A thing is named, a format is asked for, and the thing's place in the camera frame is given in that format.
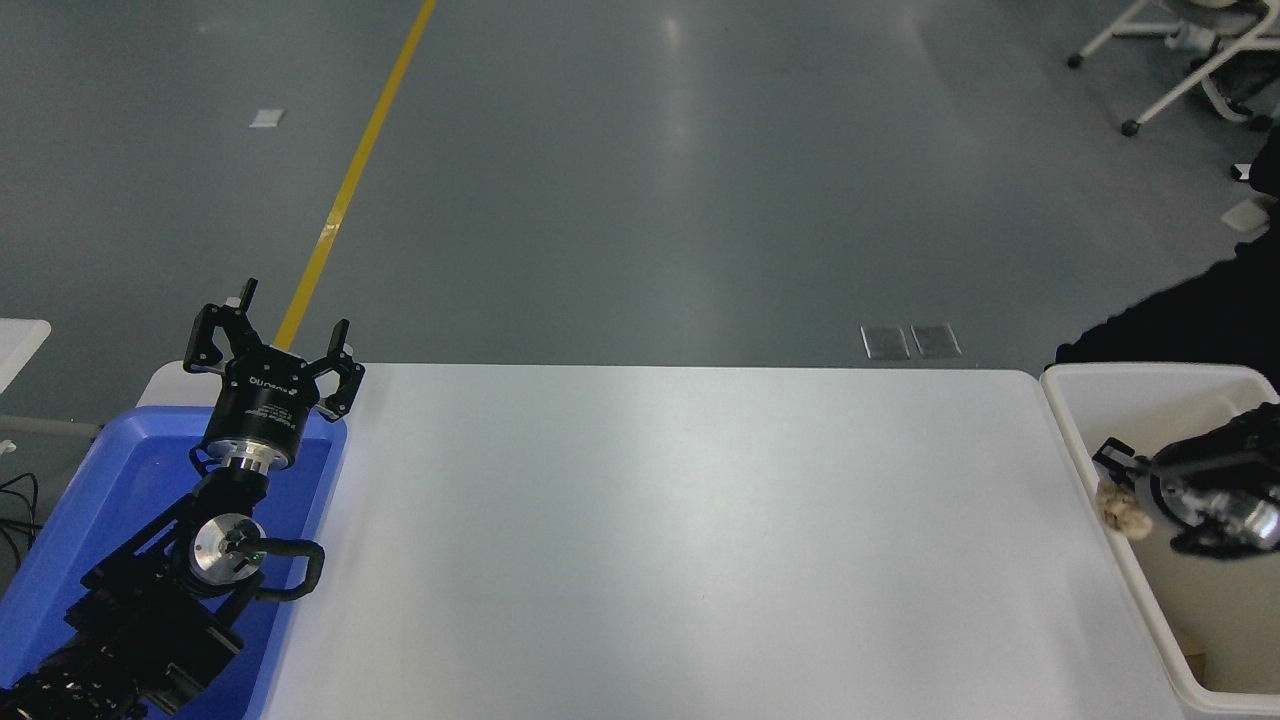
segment blue tray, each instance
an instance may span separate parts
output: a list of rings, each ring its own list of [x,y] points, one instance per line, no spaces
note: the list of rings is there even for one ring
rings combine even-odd
[[[207,423],[207,407],[140,407],[102,429],[0,600],[0,687],[13,685],[70,639],[63,614],[84,594],[81,577],[191,492],[200,478],[187,451],[204,436]],[[270,474],[270,492],[253,510],[268,536],[315,538],[346,439],[343,423],[330,424],[312,413],[297,461]],[[292,587],[302,579],[303,568],[302,560],[269,557],[264,564],[268,585]],[[220,601],[207,605],[216,607]],[[234,625],[244,638],[244,650],[175,717],[257,717],[291,612],[292,603],[251,603]],[[164,715],[152,708],[148,716]]]

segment black cord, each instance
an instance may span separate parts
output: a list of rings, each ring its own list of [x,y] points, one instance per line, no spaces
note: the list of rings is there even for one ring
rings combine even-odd
[[[9,518],[0,519],[0,523],[5,525],[14,525],[15,528],[22,528],[27,530],[44,530],[45,527],[38,523],[28,523],[26,520],[10,520]]]
[[[9,550],[13,551],[13,566],[18,568],[19,565],[22,565],[22,555],[18,553],[18,544],[13,542],[12,537],[9,537],[9,530],[0,528],[0,538],[4,538],[4,542],[9,546]]]
[[[4,484],[0,484],[0,489],[4,489],[4,488],[6,488],[6,487],[17,483],[18,480],[22,480],[22,479],[31,480],[31,505],[29,505],[29,507],[31,507],[31,521],[35,523],[36,521],[36,507],[40,505],[40,480],[36,479],[36,474],[35,473],[23,473],[20,475],[18,475],[18,477],[15,477],[15,478],[5,482]]]
[[[28,543],[36,541],[36,529],[29,523],[19,523],[17,520],[0,520],[0,528],[22,533],[23,536],[27,537]]]
[[[19,480],[23,480],[23,479],[31,480],[31,500],[29,501],[27,500],[26,496],[23,496],[22,493],[19,493],[17,491],[5,489],[9,486],[13,486],[14,483],[18,483]],[[27,505],[27,512],[31,514],[31,525],[36,524],[36,506],[40,505],[40,480],[36,479],[36,474],[35,473],[22,473],[20,475],[17,475],[17,477],[14,477],[14,478],[12,478],[9,480],[5,480],[4,483],[0,483],[0,493],[13,495],[13,496],[17,496],[19,500],[22,500]],[[36,534],[35,533],[28,533],[27,534],[27,550],[31,550],[31,546],[35,544],[35,542],[36,542]]]
[[[31,501],[27,500],[27,496],[22,495],[20,492],[14,492],[12,489],[0,489],[0,495],[12,495],[12,496],[17,497],[18,500],[22,501],[22,506],[27,509],[27,512],[35,512],[36,511],[36,506],[32,505]]]

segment white plastic bin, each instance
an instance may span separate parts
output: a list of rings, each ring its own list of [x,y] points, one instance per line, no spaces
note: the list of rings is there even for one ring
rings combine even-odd
[[[1226,365],[1057,365],[1041,383],[1091,495],[1092,455],[1108,436],[1149,456],[1280,401],[1262,375]],[[1107,536],[1188,716],[1280,717],[1280,553],[1234,562],[1180,556],[1160,523],[1140,542]],[[1170,625],[1203,644],[1204,685]]]

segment white tabletop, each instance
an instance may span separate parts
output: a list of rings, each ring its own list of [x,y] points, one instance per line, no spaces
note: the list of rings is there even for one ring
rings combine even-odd
[[[348,420],[270,720],[1183,717],[1025,374],[369,365]]]
[[[45,320],[0,318],[0,392],[4,392],[49,337]]]

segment gray concrete floor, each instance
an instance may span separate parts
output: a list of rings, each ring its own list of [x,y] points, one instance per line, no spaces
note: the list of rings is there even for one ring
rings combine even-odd
[[[1125,4],[442,0],[293,348],[868,366],[860,324],[948,322],[905,366],[1038,373],[1243,240],[1262,136],[1116,131],[1185,56],[1065,68]],[[417,5],[0,6],[0,315],[54,327],[0,413],[108,420],[248,275],[273,336]],[[47,514],[83,447],[18,439]]]

